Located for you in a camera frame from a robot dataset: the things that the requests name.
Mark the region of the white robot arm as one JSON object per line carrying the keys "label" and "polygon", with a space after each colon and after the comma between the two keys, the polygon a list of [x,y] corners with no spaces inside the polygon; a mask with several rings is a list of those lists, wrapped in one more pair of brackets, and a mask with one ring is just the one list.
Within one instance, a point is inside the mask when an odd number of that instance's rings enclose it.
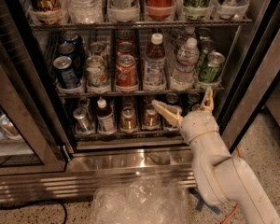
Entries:
{"label": "white robot arm", "polygon": [[158,100],[155,110],[176,126],[192,150],[192,170],[203,200],[210,205],[233,201],[246,224],[280,224],[280,216],[247,162],[233,157],[212,111],[213,91],[207,88],[200,108],[182,116],[179,109]]}

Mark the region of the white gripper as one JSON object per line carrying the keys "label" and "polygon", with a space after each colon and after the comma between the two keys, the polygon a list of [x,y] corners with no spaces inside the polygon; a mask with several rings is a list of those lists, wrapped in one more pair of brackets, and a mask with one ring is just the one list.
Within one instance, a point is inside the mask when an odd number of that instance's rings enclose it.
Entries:
{"label": "white gripper", "polygon": [[210,86],[205,90],[200,104],[201,110],[188,112],[184,118],[181,116],[182,110],[179,106],[168,105],[158,100],[153,100],[151,104],[171,125],[180,127],[179,131],[186,144],[202,134],[218,131],[216,119],[211,114],[214,110],[214,97]]}

